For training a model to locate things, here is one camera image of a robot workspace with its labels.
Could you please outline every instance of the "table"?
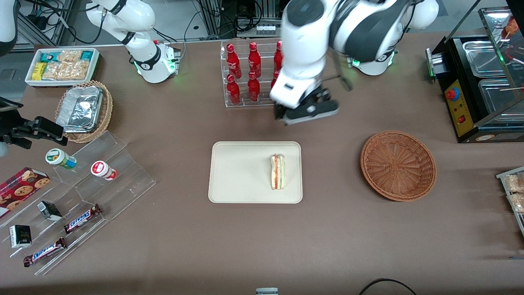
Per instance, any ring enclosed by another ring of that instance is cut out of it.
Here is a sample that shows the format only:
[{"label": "table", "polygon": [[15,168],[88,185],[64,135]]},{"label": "table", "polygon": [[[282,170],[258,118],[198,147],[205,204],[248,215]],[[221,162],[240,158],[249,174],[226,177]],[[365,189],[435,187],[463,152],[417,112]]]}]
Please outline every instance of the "table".
[{"label": "table", "polygon": [[[143,81],[124,47],[99,47],[110,130],[158,184],[46,276],[0,249],[0,293],[357,294],[389,277],[418,294],[523,294],[524,262],[508,257],[524,254],[524,239],[495,174],[522,166],[524,144],[456,143],[440,88],[426,80],[424,50],[443,35],[406,34],[379,77],[345,69],[353,91],[325,83],[340,112],[287,127],[270,109],[224,107],[220,42],[188,44],[180,74],[158,85]],[[20,112],[53,118],[63,92],[28,87]],[[392,202],[365,182],[361,148],[384,130],[408,132],[433,153],[438,175],[425,198]],[[211,203],[217,141],[300,143],[302,202]],[[43,155],[54,146],[12,148],[0,179],[24,166],[51,170]]]}]

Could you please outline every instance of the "brown wicker basket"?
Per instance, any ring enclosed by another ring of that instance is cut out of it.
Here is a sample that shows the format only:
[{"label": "brown wicker basket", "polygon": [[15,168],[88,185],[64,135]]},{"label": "brown wicker basket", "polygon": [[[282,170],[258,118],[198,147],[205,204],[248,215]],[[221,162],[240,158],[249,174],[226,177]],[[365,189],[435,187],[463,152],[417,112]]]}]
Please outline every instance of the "brown wicker basket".
[{"label": "brown wicker basket", "polygon": [[427,195],[436,180],[435,160],[428,148],[400,131],[373,135],[361,154],[364,177],[382,196],[400,202]]},{"label": "brown wicker basket", "polygon": [[[72,142],[87,143],[87,142],[97,139],[100,135],[102,135],[102,133],[104,133],[107,130],[107,127],[109,126],[109,121],[111,120],[111,112],[113,111],[113,98],[111,97],[111,93],[109,93],[106,86],[104,86],[102,83],[98,81],[89,81],[89,82],[78,84],[74,87],[89,87],[89,86],[100,87],[104,91],[104,97],[102,99],[102,105],[101,105],[102,109],[100,110],[98,126],[96,127],[95,131],[91,133],[65,133],[64,132],[64,136],[67,137]],[[62,103],[64,101],[65,96],[66,94],[64,93],[64,95],[62,95],[62,99],[58,103],[58,108],[54,114],[55,120],[58,118],[58,113],[60,113],[60,109],[62,108]]]}]

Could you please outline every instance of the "yogurt cup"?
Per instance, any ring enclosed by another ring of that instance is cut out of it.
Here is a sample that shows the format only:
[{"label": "yogurt cup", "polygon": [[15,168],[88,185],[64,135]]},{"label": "yogurt cup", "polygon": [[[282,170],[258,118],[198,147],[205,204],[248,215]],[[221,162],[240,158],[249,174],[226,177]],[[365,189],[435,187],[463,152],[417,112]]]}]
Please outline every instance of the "yogurt cup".
[{"label": "yogurt cup", "polygon": [[111,168],[104,161],[96,161],[91,166],[91,173],[105,180],[113,180],[117,177],[118,172]]},{"label": "yogurt cup", "polygon": [[62,166],[68,170],[73,169],[77,165],[77,159],[61,149],[52,149],[47,152],[46,161],[51,165]]}]

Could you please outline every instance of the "snickers bar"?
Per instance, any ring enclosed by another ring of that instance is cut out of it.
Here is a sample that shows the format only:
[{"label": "snickers bar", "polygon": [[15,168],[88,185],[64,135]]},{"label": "snickers bar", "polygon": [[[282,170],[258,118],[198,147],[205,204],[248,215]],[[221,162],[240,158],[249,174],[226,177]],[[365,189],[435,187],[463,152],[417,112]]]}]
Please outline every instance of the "snickers bar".
[{"label": "snickers bar", "polygon": [[93,207],[89,208],[84,214],[77,217],[75,220],[71,221],[68,225],[64,225],[65,233],[69,234],[70,232],[76,230],[77,228],[84,225],[88,222],[89,219],[95,217],[98,213],[101,213],[100,207],[98,204],[95,204]]},{"label": "snickers bar", "polygon": [[53,253],[55,253],[56,251],[60,249],[65,249],[65,248],[67,248],[66,240],[64,240],[64,238],[61,237],[55,243],[36,252],[35,254],[26,256],[26,258],[24,258],[24,267],[30,267],[31,265],[35,264],[41,258],[48,257],[52,255]]}]

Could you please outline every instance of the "coca-cola bottle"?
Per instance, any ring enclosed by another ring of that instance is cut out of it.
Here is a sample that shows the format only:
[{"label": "coca-cola bottle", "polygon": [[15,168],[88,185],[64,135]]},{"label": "coca-cola bottle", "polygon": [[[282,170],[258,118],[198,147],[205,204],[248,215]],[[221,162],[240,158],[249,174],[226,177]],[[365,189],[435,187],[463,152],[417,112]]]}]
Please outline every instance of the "coca-cola bottle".
[{"label": "coca-cola bottle", "polygon": [[235,78],[240,79],[242,77],[242,70],[240,70],[240,59],[235,52],[235,46],[229,43],[226,46],[227,49],[227,67],[229,72],[235,75]]},{"label": "coca-cola bottle", "polygon": [[282,40],[277,41],[277,51],[275,51],[275,57],[273,57],[273,61],[275,62],[275,71],[280,71],[280,68],[282,68]]},{"label": "coca-cola bottle", "polygon": [[227,95],[229,96],[232,104],[240,103],[240,88],[235,82],[235,77],[232,74],[227,74]]},{"label": "coca-cola bottle", "polygon": [[260,53],[257,50],[257,44],[255,42],[249,43],[249,71],[255,72],[257,78],[260,78],[262,75],[262,67],[260,60]]},{"label": "coca-cola bottle", "polygon": [[273,89],[273,85],[275,85],[275,82],[277,81],[279,71],[275,71],[273,73],[273,80],[271,81],[271,89]]},{"label": "coca-cola bottle", "polygon": [[260,95],[260,83],[257,80],[256,73],[253,71],[249,72],[247,87],[249,88],[249,99],[255,102],[258,101]]}]

